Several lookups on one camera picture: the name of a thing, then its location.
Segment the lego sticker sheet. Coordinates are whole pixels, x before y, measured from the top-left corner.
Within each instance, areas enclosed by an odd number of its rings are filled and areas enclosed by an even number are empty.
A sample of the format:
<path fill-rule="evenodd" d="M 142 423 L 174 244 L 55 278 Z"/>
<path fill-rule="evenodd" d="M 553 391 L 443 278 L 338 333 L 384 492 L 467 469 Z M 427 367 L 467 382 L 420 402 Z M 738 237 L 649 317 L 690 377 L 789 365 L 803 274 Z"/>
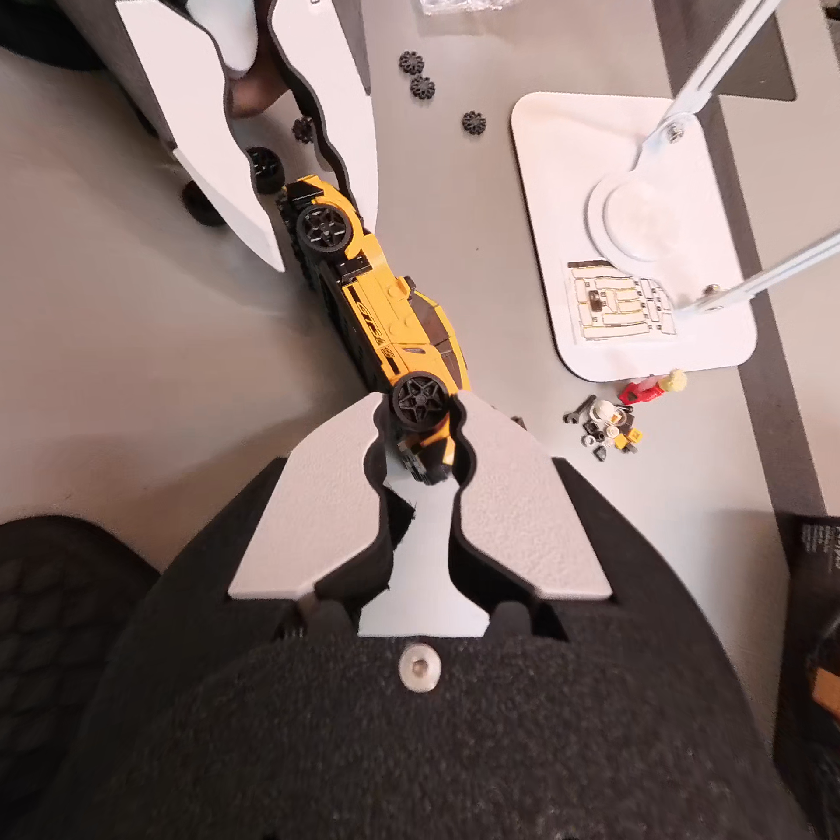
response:
<path fill-rule="evenodd" d="M 603 259 L 566 267 L 566 294 L 576 343 L 672 341 L 673 302 L 654 279 L 632 276 Z"/>

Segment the black lego wheel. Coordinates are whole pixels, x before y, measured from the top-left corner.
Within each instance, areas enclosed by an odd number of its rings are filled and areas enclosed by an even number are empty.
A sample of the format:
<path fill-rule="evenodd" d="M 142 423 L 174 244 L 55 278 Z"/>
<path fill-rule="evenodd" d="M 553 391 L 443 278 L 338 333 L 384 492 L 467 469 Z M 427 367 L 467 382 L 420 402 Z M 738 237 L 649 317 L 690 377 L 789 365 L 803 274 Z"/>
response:
<path fill-rule="evenodd" d="M 277 194 L 285 184 L 285 170 L 278 154 L 262 145 L 249 146 L 246 153 L 257 193 Z"/>
<path fill-rule="evenodd" d="M 181 193 L 182 204 L 191 217 L 200 225 L 222 228 L 226 222 L 216 207 L 194 181 L 186 183 Z"/>

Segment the red lego piece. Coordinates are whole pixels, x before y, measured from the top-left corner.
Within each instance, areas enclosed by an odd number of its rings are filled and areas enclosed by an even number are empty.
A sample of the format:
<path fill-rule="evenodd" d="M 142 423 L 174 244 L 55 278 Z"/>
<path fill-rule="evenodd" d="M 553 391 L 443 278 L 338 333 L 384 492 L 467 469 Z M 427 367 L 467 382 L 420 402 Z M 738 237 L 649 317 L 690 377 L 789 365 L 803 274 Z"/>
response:
<path fill-rule="evenodd" d="M 667 374 L 651 375 L 642 381 L 630 382 L 617 398 L 625 406 L 650 403 L 665 394 L 682 392 L 686 386 L 687 374 L 675 369 Z"/>

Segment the black mesh chair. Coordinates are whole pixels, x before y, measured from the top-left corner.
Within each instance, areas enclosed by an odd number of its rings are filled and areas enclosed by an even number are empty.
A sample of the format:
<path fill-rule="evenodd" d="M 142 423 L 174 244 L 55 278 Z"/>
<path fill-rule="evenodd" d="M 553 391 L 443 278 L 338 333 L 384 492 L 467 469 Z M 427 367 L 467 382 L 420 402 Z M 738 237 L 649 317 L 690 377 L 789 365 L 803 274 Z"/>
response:
<path fill-rule="evenodd" d="M 78 518 L 2 524 L 2 838 L 55 779 L 112 646 L 159 576 L 119 539 Z"/>

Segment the clear plastic bag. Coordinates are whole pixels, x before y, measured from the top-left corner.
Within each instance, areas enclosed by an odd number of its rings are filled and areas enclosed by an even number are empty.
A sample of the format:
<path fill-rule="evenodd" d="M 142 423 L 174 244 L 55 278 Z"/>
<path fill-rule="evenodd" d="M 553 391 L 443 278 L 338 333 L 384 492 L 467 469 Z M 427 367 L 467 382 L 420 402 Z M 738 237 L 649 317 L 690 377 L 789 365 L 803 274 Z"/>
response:
<path fill-rule="evenodd" d="M 499 12 L 519 4 L 519 1 L 419 1 L 426 16 L 479 14 Z"/>

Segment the black lego box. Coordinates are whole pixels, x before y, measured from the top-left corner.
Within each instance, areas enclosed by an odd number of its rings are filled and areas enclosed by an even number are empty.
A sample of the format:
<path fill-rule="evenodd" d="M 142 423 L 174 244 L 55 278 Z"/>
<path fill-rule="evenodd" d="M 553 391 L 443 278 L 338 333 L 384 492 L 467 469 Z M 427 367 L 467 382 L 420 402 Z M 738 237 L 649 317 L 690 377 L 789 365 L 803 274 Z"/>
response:
<path fill-rule="evenodd" d="M 773 757 L 820 838 L 839 838 L 839 518 L 797 517 Z"/>

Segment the person's left hand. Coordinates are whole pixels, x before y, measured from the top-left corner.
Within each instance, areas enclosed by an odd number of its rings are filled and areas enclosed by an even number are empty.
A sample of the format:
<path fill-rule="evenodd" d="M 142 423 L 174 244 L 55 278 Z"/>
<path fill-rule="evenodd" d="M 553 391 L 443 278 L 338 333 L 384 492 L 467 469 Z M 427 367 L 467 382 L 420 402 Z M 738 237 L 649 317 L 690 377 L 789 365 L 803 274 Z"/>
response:
<path fill-rule="evenodd" d="M 261 114 L 288 89 L 280 73 L 280 56 L 270 27 L 271 6 L 271 1 L 255 1 L 255 61 L 242 77 L 228 80 L 229 115 L 233 120 Z"/>

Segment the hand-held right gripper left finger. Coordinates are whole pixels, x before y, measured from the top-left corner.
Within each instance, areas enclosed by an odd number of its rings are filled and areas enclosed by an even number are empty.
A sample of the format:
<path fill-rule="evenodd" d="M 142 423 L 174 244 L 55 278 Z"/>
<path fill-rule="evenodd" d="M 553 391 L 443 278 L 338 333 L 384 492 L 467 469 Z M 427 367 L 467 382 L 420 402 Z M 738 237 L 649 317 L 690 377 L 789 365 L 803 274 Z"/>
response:
<path fill-rule="evenodd" d="M 286 459 L 228 586 L 236 601 L 339 603 L 352 624 L 386 592 L 416 508 L 387 484 L 390 411 L 373 392 Z"/>

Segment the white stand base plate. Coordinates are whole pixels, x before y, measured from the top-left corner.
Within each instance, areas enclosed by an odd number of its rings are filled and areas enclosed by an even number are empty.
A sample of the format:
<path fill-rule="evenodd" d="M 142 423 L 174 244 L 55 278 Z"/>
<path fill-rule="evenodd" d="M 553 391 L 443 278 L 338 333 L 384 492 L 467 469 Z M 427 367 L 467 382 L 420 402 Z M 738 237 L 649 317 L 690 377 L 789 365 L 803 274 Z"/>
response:
<path fill-rule="evenodd" d="M 738 366 L 757 342 L 751 300 L 838 254 L 835 232 L 744 278 L 698 119 L 779 5 L 742 2 L 672 101 L 539 91 L 514 106 L 511 131 L 554 343 L 579 378 L 611 383 Z M 566 267 L 596 259 L 666 289 L 672 341 L 574 341 Z"/>

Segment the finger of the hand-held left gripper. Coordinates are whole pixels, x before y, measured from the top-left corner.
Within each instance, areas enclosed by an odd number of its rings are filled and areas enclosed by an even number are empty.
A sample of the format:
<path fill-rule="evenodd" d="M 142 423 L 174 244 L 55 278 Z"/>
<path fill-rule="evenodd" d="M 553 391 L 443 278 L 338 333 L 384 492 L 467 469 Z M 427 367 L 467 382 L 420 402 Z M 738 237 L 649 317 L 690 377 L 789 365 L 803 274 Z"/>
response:
<path fill-rule="evenodd" d="M 241 241 L 273 270 L 284 272 L 250 157 L 230 127 L 228 79 L 215 39 L 165 2 L 117 2 L 115 7 L 163 112 L 174 157 Z"/>
<path fill-rule="evenodd" d="M 361 1 L 275 1 L 269 32 L 280 75 L 312 120 L 318 154 L 374 230 L 379 166 Z"/>

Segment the orange lego car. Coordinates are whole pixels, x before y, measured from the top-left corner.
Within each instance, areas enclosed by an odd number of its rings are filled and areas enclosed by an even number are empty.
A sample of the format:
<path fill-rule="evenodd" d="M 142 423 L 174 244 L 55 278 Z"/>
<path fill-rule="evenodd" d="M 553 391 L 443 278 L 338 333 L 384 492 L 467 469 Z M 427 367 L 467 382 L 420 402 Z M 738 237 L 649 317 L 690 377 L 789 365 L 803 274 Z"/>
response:
<path fill-rule="evenodd" d="M 302 273 L 360 377 L 388 398 L 404 465 L 427 485 L 446 480 L 456 451 L 449 408 L 470 384 L 445 310 L 393 272 L 350 199 L 319 176 L 285 185 L 277 204 Z"/>

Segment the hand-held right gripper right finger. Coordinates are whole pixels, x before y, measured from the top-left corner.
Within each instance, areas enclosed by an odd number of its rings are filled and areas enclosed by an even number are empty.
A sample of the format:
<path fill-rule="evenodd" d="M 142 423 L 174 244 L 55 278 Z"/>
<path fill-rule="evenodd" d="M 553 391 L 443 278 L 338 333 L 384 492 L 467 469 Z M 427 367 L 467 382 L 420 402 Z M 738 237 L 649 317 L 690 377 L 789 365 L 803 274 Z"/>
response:
<path fill-rule="evenodd" d="M 459 392 L 452 536 L 541 601 L 606 601 L 613 588 L 549 453 L 474 392 Z"/>

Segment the pile of small lego parts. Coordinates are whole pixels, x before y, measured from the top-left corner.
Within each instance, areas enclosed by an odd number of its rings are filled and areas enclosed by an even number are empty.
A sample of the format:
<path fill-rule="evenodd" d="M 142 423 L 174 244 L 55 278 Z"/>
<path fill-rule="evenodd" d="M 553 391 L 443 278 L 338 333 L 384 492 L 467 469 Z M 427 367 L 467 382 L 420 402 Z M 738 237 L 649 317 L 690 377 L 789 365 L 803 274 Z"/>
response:
<path fill-rule="evenodd" d="M 581 429 L 581 445 L 600 463 L 610 453 L 634 455 L 643 434 L 637 428 L 632 406 L 614 403 L 597 394 L 563 415 L 563 423 Z"/>

